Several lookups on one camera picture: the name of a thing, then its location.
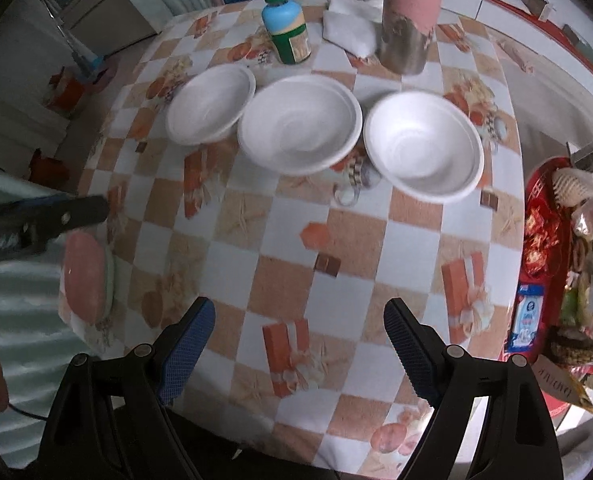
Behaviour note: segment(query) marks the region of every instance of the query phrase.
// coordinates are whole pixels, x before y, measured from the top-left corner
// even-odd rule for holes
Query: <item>blue textured pad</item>
[[[161,383],[156,393],[164,406],[171,403],[183,391],[196,361],[214,330],[215,320],[214,303],[206,300],[165,361]]]
[[[391,301],[385,305],[383,321],[387,336],[397,351],[414,392],[436,408],[441,401],[441,393],[435,384],[435,367],[405,317]]]

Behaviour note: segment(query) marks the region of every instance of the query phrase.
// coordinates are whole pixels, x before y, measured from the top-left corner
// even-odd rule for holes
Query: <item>paper bowl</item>
[[[390,94],[372,108],[366,150],[397,189],[431,203],[461,200],[483,173],[475,126],[452,103],[425,92]]]
[[[236,131],[236,122],[254,96],[254,74],[244,66],[212,67],[179,89],[165,126],[177,144],[217,142]]]
[[[362,122],[359,102],[338,81],[322,75],[292,76],[254,96],[239,121],[239,144],[259,166],[304,176],[350,153]]]

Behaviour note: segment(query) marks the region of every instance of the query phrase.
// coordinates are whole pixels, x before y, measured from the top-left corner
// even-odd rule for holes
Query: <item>bowl rim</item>
[[[274,165],[268,165],[265,158],[258,157],[254,154],[254,150],[250,148],[250,145],[246,142],[245,136],[246,133],[243,131],[244,124],[245,124],[245,117],[248,111],[250,110],[251,106],[246,107],[243,116],[241,117],[241,121],[238,124],[238,140],[241,149],[245,152],[245,154],[250,158],[258,166],[262,168],[266,168],[267,170],[275,171],[277,173],[286,175],[286,176],[307,176],[309,174],[317,173],[318,171],[326,170],[327,168],[333,166],[337,162],[343,159],[348,153],[352,151],[352,148],[356,146],[357,142],[359,142],[359,137],[361,136],[361,131],[363,129],[363,112],[361,110],[361,105],[359,101],[355,97],[355,95],[350,91],[347,86],[343,85],[336,79],[332,77],[328,77],[322,74],[301,74],[301,75],[294,75],[279,79],[271,84],[267,85],[266,87],[262,88],[252,99],[250,105],[254,103],[254,100],[257,99],[258,96],[264,94],[265,92],[271,92],[275,88],[276,85],[284,83],[284,82],[319,82],[320,84],[324,84],[329,88],[335,89],[337,92],[342,94],[347,100],[352,104],[354,108],[354,126],[352,131],[349,133],[347,140],[344,142],[342,147],[337,150],[335,155],[330,155],[325,157],[324,159],[320,160],[317,163],[313,163],[307,166],[301,166],[299,170],[286,170],[286,168],[278,168]]]
[[[173,129],[172,125],[170,124],[170,121],[171,121],[170,115],[171,115],[171,112],[175,109],[174,103],[175,102],[178,103],[177,97],[182,95],[186,89],[188,89],[192,86],[198,86],[203,83],[203,80],[206,80],[209,77],[217,75],[216,74],[217,72],[231,72],[232,70],[237,70],[238,72],[244,73],[246,76],[248,76],[248,95],[245,98],[243,105],[241,105],[240,110],[238,110],[237,113],[234,114],[234,118],[232,120],[223,123],[222,127],[219,128],[217,131],[215,131],[213,134],[210,134],[209,136],[204,137],[202,139],[193,139],[192,142],[182,142],[182,139],[179,139],[178,138],[179,136],[177,134],[174,134],[174,129]],[[247,105],[250,104],[250,101],[252,101],[252,98],[254,97],[255,92],[256,92],[256,78],[254,77],[254,73],[252,72],[252,70],[250,70],[246,66],[235,64],[235,63],[225,63],[225,64],[216,65],[216,66],[212,66],[212,67],[208,68],[207,70],[201,72],[200,74],[192,77],[186,84],[184,84],[181,88],[179,88],[176,95],[172,99],[172,102],[168,106],[168,109],[166,111],[166,116],[165,116],[165,129],[166,129],[168,138],[172,142],[175,142],[176,144],[179,144],[181,146],[197,146],[199,144],[207,144],[210,142],[217,142],[218,140],[224,139],[225,137],[227,137],[230,134],[230,129],[241,118],[241,115],[243,115],[243,112],[247,108]]]
[[[471,139],[474,139],[475,145],[478,147],[479,153],[479,163],[477,170],[474,173],[472,179],[466,182],[466,184],[459,189],[449,192],[449,193],[428,193],[422,192],[417,190],[414,187],[407,186],[404,184],[399,178],[395,177],[390,171],[385,168],[385,164],[383,164],[381,157],[379,155],[379,150],[377,150],[374,146],[373,136],[370,133],[370,124],[373,122],[375,114],[379,111],[379,107],[381,107],[386,101],[393,100],[397,98],[401,98],[402,96],[420,96],[425,99],[429,99],[431,101],[436,102],[440,106],[445,106],[452,113],[456,113],[462,119],[465,120],[465,124],[467,124],[467,133]],[[429,202],[434,204],[446,204],[451,202],[458,202],[459,200],[464,199],[470,193],[472,193],[475,188],[477,187],[479,181],[481,180],[481,175],[483,174],[483,166],[485,163],[484,154],[483,154],[483,142],[481,142],[481,137],[479,132],[475,128],[472,121],[461,111],[458,107],[453,105],[450,101],[444,99],[442,96],[433,94],[431,92],[424,92],[421,90],[404,90],[399,92],[392,92],[386,96],[381,97],[372,109],[368,113],[368,117],[366,118],[366,124],[364,127],[363,132],[364,142],[366,145],[366,152],[368,152],[368,156],[370,160],[374,163],[375,167],[383,176],[385,176],[390,183],[395,186],[399,191],[403,191],[407,195],[415,198],[416,200],[421,200],[422,202]]]

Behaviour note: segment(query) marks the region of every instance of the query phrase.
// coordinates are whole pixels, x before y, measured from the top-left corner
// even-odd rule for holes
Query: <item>screw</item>
[[[514,354],[512,356],[512,363],[518,367],[524,367],[526,364],[528,364],[528,360],[521,354]]]
[[[74,366],[81,366],[84,365],[87,360],[88,357],[86,354],[77,354],[72,358],[72,364]]]
[[[146,343],[140,344],[134,349],[134,355],[137,357],[146,357],[152,352],[152,347]]]
[[[448,347],[448,355],[451,357],[458,359],[460,357],[463,357],[464,354],[464,349],[462,349],[459,345],[450,345]]]

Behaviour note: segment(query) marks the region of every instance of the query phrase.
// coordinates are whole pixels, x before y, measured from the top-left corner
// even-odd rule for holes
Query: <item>black cable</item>
[[[17,408],[16,406],[14,406],[14,404],[9,403],[8,407],[13,410],[14,412],[19,413],[19,415],[25,415],[28,416],[29,418],[34,418],[36,420],[48,420],[48,418],[46,416],[43,415],[35,415],[34,413],[30,413],[30,412],[26,412],[25,410],[22,410],[20,408]]]

